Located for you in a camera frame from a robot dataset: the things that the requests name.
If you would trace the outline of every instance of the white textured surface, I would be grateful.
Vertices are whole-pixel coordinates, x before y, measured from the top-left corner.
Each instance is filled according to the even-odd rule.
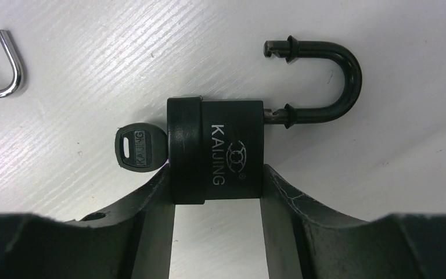
[[[332,62],[263,57],[289,34],[349,48],[364,86],[332,123],[267,127],[265,161],[355,217],[446,212],[446,2],[403,2],[0,1],[28,73],[0,99],[0,212],[80,218],[142,185],[152,175],[118,167],[114,135],[164,126],[170,96],[333,101]],[[10,75],[0,46],[0,87]],[[265,265],[258,201],[177,207],[171,278],[266,278]]]

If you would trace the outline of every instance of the black padlock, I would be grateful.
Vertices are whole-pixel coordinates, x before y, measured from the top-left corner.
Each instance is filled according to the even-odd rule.
[[[358,61],[341,45],[298,41],[289,36],[286,41],[264,44],[264,56],[273,54],[288,63],[295,58],[336,62],[344,74],[343,93],[336,102],[323,108],[296,109],[287,104],[274,112],[264,109],[262,101],[207,101],[200,96],[169,98],[168,144],[163,131],[156,126],[144,123],[126,126],[116,137],[120,166],[133,171],[154,170],[165,162],[168,146],[170,188],[175,204],[259,198],[264,167],[264,125],[284,124],[289,128],[294,124],[337,119],[353,107],[362,85]],[[129,150],[134,158],[123,156],[123,137],[132,138]]]

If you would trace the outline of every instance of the brand logo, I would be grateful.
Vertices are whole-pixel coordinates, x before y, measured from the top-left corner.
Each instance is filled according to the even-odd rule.
[[[231,143],[226,150],[226,164],[234,173],[240,173],[247,162],[247,149],[242,141]]]
[[[136,152],[136,165],[146,167],[146,131],[138,130],[134,132],[134,143]]]

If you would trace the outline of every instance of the black shackle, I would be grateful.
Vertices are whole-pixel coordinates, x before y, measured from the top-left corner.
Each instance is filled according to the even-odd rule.
[[[286,104],[284,109],[264,112],[265,124],[284,124],[286,128],[294,124],[323,123],[338,119],[356,103],[362,85],[362,73],[355,56],[345,47],[332,42],[298,41],[289,36],[286,41],[266,41],[264,56],[276,55],[291,63],[295,58],[323,58],[336,62],[344,74],[343,93],[333,104],[324,108],[295,109]]]

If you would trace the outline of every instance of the key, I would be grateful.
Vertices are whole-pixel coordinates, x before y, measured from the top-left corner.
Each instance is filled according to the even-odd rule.
[[[147,173],[159,169],[167,161],[167,149],[167,134],[152,124],[130,124],[116,134],[117,161],[127,170]]]

